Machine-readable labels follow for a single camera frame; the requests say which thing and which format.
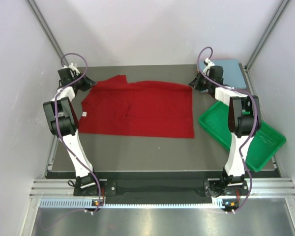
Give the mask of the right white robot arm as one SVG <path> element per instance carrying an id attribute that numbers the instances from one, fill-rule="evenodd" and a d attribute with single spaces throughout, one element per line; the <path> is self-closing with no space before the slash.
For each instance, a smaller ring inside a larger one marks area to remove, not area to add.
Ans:
<path id="1" fill-rule="evenodd" d="M 224 85 L 223 67 L 208 63 L 198 70 L 196 78 L 189 83 L 195 90 L 207 91 L 215 100 L 227 105 L 228 129 L 231 147 L 220 180 L 220 190 L 227 195 L 244 184 L 248 149 L 256 132 L 261 128 L 259 98 L 249 92 Z"/>

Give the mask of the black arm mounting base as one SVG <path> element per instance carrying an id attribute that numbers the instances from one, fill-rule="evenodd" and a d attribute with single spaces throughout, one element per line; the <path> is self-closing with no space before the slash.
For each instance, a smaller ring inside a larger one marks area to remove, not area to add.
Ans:
<path id="1" fill-rule="evenodd" d="M 248 192 L 244 177 L 225 171 L 97 172 L 99 185 L 82 187 L 92 176 L 69 180 L 74 196 L 103 197 L 107 204 L 202 204 L 212 197 Z"/>

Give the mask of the red t shirt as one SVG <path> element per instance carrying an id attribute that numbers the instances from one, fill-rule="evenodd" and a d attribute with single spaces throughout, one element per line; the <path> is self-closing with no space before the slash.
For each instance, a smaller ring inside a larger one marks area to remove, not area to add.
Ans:
<path id="1" fill-rule="evenodd" d="M 100 81 L 82 101 L 79 131 L 193 139 L 192 90 L 170 82 L 128 82 L 124 75 Z"/>

